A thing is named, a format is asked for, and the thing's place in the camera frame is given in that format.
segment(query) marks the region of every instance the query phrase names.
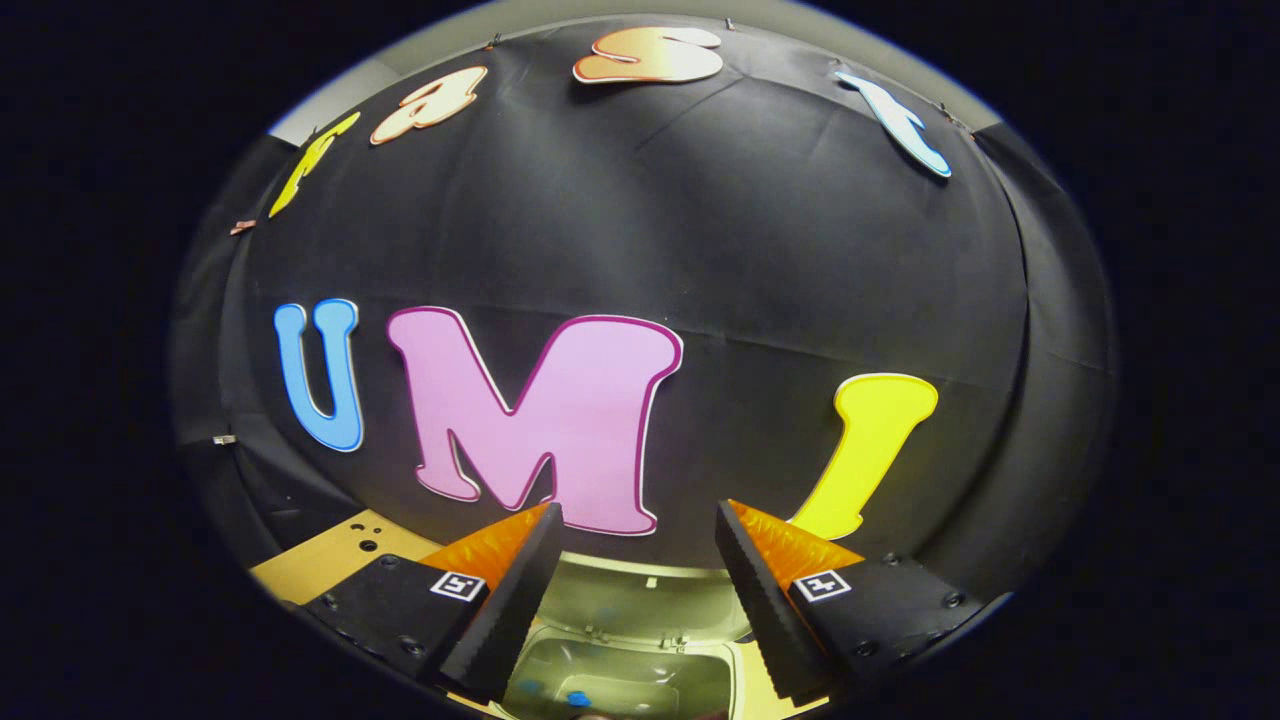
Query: foam letter cutout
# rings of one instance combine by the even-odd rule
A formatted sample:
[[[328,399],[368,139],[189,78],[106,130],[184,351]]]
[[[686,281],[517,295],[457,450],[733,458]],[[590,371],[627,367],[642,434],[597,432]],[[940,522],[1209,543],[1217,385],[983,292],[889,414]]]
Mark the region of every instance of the foam letter cutout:
[[[320,164],[320,158],[324,158],[329,146],[333,145],[334,138],[339,135],[351,129],[351,126],[356,124],[360,119],[360,113],[352,113],[347,119],[333,126],[320,137],[315,138],[311,145],[307,146],[307,151],[302,154],[302,159],[298,160],[298,167],[293,168],[293,174],[289,176],[289,182],[284,183],[284,190],[280,191],[280,196],[275,199],[275,204],[271,205],[271,211],[266,214],[268,218],[274,218],[276,213],[283,210],[291,201],[293,196],[298,193],[298,183],[302,178],[311,174],[311,170]]]
[[[904,108],[883,87],[869,79],[842,72],[837,72],[836,77],[863,94],[863,97],[867,99],[867,104],[872,106],[872,111],[876,113],[881,124],[902,146],[902,150],[906,150],[913,158],[938,176],[945,178],[951,177],[951,167],[947,165],[946,159],[937,150],[929,147],[924,142],[924,138],[920,137],[920,132],[915,127],[911,127],[914,123],[920,129],[924,129],[924,123],[920,122],[920,118],[915,113]]]
[[[591,45],[594,55],[573,64],[579,82],[689,82],[724,67],[719,37],[691,27],[634,27],[611,32]]]
[[[466,323],[445,307],[410,307],[387,324],[404,356],[422,447],[417,479],[465,502],[480,498],[467,459],[498,503],[517,510],[543,464],[552,462],[564,524],[595,533],[644,536],[644,446],[649,407],[663,378],[680,369],[684,345],[648,320],[588,315],[547,342],[515,409],[503,400]]]
[[[818,484],[788,521],[824,539],[856,530],[863,506],[906,437],[937,405],[938,391],[911,375],[878,373],[841,383],[836,413],[845,420],[845,432]]]
[[[472,92],[489,69],[483,65],[449,73],[429,82],[401,100],[399,110],[387,117],[369,136],[369,142],[390,142],[412,128],[431,127],[452,118],[476,96]]]
[[[284,389],[289,393],[293,414],[311,437],[338,452],[351,452],[360,447],[364,438],[360,396],[356,395],[356,378],[351,372],[351,331],[358,322],[356,305],[349,300],[325,300],[316,305],[315,322],[324,338],[333,415],[320,413],[311,400],[311,388],[307,387],[302,357],[302,331],[307,327],[307,311],[301,305],[282,305],[275,309],[275,336],[280,341]]]

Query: hole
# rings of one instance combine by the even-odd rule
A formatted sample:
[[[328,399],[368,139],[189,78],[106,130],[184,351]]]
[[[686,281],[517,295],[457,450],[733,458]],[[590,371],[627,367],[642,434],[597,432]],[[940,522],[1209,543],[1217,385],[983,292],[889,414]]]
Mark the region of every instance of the hole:
[[[399,641],[401,641],[401,650],[415,657],[426,652],[426,648],[422,647],[422,643],[415,641],[408,635],[401,635]]]

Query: green container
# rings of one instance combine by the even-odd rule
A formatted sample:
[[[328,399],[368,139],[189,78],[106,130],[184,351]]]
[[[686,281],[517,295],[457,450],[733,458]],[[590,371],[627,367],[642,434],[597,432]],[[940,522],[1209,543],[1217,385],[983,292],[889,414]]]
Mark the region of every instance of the green container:
[[[691,720],[742,712],[750,632],[723,570],[640,565],[566,552],[538,610],[499,710],[520,720],[585,711]],[[582,693],[590,706],[570,703]]]

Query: blue object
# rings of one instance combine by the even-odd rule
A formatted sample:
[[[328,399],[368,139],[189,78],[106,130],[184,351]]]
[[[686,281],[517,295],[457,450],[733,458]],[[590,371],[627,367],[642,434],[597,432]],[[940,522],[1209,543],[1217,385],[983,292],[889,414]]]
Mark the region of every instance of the blue object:
[[[315,323],[324,338],[324,360],[329,366],[329,388],[333,392],[333,415],[325,415],[311,400],[302,357],[302,331],[307,327],[307,311],[301,305],[282,305],[275,309],[275,334],[280,341],[284,389],[289,395],[293,414],[311,437],[338,452],[356,450],[364,436],[360,397],[351,372],[351,331],[356,329],[357,322],[356,304],[349,300],[333,299],[316,305]]]
[[[849,73],[837,72],[836,77],[840,82],[852,86],[858,92],[867,99],[867,104],[872,106],[872,111],[879,118],[884,129],[888,131],[893,140],[902,146],[913,158],[919,160],[925,168],[933,170],[936,174],[948,178],[951,177],[951,167],[947,165],[942,154],[928,146],[924,138],[920,137],[920,132],[911,127],[916,124],[920,129],[924,129],[924,123],[915,113],[908,110],[901,102],[893,100],[893,96],[888,94],[883,87],[863,79],[860,77],[854,77]]]

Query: letter m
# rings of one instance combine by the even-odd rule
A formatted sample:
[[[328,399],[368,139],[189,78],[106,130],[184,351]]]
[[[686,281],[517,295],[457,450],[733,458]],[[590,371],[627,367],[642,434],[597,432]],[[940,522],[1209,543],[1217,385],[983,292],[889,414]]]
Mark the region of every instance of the letter m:
[[[401,310],[387,334],[404,357],[422,447],[417,479],[428,489],[479,500],[480,487],[458,460],[466,452],[477,479],[517,510],[550,461],[548,500],[561,503],[566,525],[620,536],[654,530],[658,519],[643,502],[645,433],[658,383],[680,369],[676,333],[632,318],[575,318],[547,342],[515,409],[453,310]]]

